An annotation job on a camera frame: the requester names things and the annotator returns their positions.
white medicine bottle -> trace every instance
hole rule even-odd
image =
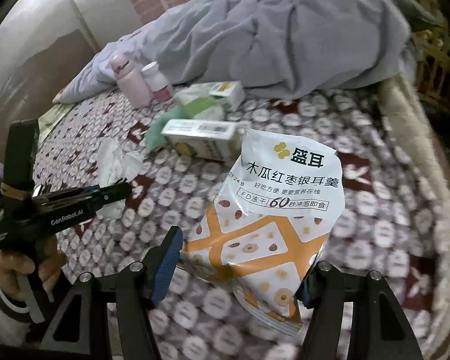
[[[145,82],[151,89],[153,96],[159,102],[165,102],[173,97],[173,88],[168,79],[160,72],[158,62],[154,61],[142,69]]]

green cloth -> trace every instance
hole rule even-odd
[[[163,115],[160,115],[153,121],[150,128],[145,133],[145,150],[143,154],[147,156],[153,150],[168,145],[167,138],[162,135],[162,130],[171,119],[190,119],[183,109],[176,105]]]

human hand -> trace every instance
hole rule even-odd
[[[49,237],[44,246],[47,259],[38,266],[38,276],[45,291],[51,291],[60,276],[60,268],[67,263],[64,252],[56,248],[56,236]],[[0,289],[13,300],[24,301],[17,282],[17,272],[31,274],[35,270],[34,262],[24,254],[0,250]]]

patterned bedsheet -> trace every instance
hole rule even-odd
[[[173,102],[133,110],[114,89],[78,104],[41,145],[35,181],[59,188],[92,185],[94,155],[102,137],[117,138],[124,151],[142,151],[143,134]],[[230,121],[258,130],[303,135],[339,152],[346,209],[324,250],[342,271],[381,271],[401,303],[422,349],[439,328],[432,299],[440,258],[435,227],[445,226],[440,206],[420,171],[395,144],[372,90],[315,91],[301,99],[246,99]],[[63,268],[74,281],[84,271],[109,275],[163,240],[178,225],[194,231],[229,169],[221,163],[178,155],[171,148],[144,158],[120,220],[94,218],[58,234],[68,255]],[[110,307],[112,318],[115,310]],[[352,304],[344,308],[337,357],[346,357]],[[249,315],[232,293],[177,269],[168,294],[150,312],[164,359],[294,359],[310,321],[288,337]]]

blue gripper pad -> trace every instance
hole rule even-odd
[[[176,234],[165,251],[162,262],[158,266],[154,275],[154,286],[151,294],[151,301],[155,306],[165,298],[168,291],[168,286],[170,285],[173,273],[175,272],[176,264],[179,261],[180,251],[183,246],[183,233],[180,228],[176,227],[176,229]]]

